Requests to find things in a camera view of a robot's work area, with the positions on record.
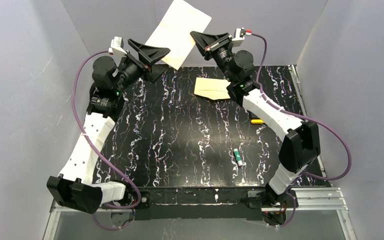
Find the cream envelope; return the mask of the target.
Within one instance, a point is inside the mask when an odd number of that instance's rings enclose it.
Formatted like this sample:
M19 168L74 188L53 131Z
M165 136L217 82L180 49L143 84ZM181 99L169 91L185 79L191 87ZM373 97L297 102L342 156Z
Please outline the cream envelope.
M229 84L226 79L197 77L193 93L210 100L226 100L230 99L227 90Z

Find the green white glue stick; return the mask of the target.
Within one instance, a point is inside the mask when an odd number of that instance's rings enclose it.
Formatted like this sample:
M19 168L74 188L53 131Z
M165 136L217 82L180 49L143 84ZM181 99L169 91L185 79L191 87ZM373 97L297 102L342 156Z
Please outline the green white glue stick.
M237 148L234 148L233 153L234 153L234 157L235 157L237 166L239 168L241 168L244 165L244 163L242 161L241 154L240 154L239 150Z

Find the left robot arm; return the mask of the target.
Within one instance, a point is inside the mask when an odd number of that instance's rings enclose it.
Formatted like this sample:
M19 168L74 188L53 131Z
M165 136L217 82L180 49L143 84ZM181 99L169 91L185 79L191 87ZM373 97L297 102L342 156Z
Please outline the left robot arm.
M62 207L95 213L99 207L124 199L125 182L93 182L98 160L103 160L102 148L114 129L124 106L123 93L137 80L156 82L167 69L159 64L170 49L139 43L128 44L137 56L123 48L123 39L116 36L107 51L93 54L93 83L84 121L78 121L80 135L65 166L57 176L50 176L46 186L56 203Z

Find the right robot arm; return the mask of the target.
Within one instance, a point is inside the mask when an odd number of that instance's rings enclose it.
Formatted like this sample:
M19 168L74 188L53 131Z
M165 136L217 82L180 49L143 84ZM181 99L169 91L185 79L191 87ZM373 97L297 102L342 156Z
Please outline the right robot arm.
M200 54L206 61L213 59L229 81L226 89L230 98L262 119L281 140L279 165L274 176L255 197L242 199L249 207L256 206L257 202L260 206L275 206L284 202L290 185L320 155L319 127L313 121L286 113L266 96L260 82L252 78L255 70L253 55L246 50L232 51L245 35L251 35L251 31L239 28L235 36L190 32Z

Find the cream paper letter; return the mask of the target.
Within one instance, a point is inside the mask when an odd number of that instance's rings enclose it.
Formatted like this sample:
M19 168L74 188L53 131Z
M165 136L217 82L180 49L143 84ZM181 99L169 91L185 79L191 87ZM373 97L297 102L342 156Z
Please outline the cream paper letter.
M162 61L178 70L196 45L190 32L202 33L211 20L209 15L186 1L174 0L145 44L170 49Z

